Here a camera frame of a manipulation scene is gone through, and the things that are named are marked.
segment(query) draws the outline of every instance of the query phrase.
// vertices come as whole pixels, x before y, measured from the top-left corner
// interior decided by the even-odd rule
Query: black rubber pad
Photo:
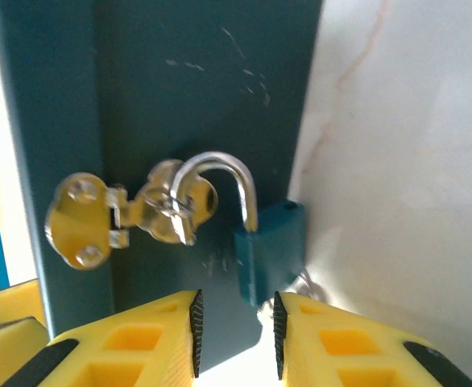
[[[274,296],[274,336],[275,336],[275,361],[277,362],[277,376],[283,379],[284,369],[284,339],[288,325],[288,312],[284,307],[279,292]]]
[[[472,387],[472,380],[436,349],[411,341],[404,347],[443,387]]]
[[[66,339],[43,348],[2,387],[37,387],[77,345],[78,340]]]
[[[199,376],[201,367],[202,335],[204,334],[204,298],[202,290],[197,292],[189,306],[189,324],[193,335],[193,371]]]

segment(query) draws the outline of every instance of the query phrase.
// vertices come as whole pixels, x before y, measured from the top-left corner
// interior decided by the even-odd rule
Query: dark green metal panel
[[[248,165],[260,207],[285,198],[320,5],[0,0],[2,63],[53,333],[113,304],[124,310],[202,288],[203,369],[257,342],[255,309],[238,291],[232,231],[241,217],[230,176],[206,174],[220,206],[195,246],[133,230],[130,247],[91,273],[54,253],[44,214],[70,173],[96,173],[133,196],[160,160],[206,150]]]

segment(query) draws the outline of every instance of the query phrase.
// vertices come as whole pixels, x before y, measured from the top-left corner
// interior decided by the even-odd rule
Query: padlock shackle
[[[229,172],[238,183],[243,226],[247,232],[258,230],[258,200],[250,170],[239,159],[223,152],[204,152],[186,161],[177,171],[170,188],[173,210],[172,224],[180,242],[195,244],[195,232],[190,217],[180,216],[181,208],[188,204],[188,190],[195,177],[211,169]]]

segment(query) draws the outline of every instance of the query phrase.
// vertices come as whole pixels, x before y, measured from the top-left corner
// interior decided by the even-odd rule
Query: teal padlock
[[[222,152],[205,152],[186,161],[170,185],[170,216],[181,243],[195,243],[188,209],[188,190],[198,174],[210,169],[229,172],[238,183],[243,224],[234,233],[240,292],[260,306],[286,289],[304,269],[306,214],[301,204],[284,200],[258,212],[250,170]]]
[[[234,232],[239,288],[243,299],[260,306],[286,289],[304,269],[306,211],[284,200],[258,212],[259,228]]]

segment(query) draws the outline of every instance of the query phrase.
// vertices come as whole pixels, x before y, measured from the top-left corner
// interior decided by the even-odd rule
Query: padlock body
[[[302,272],[306,244],[306,211],[284,200],[259,212],[259,229],[234,232],[240,293],[259,306],[286,289]]]

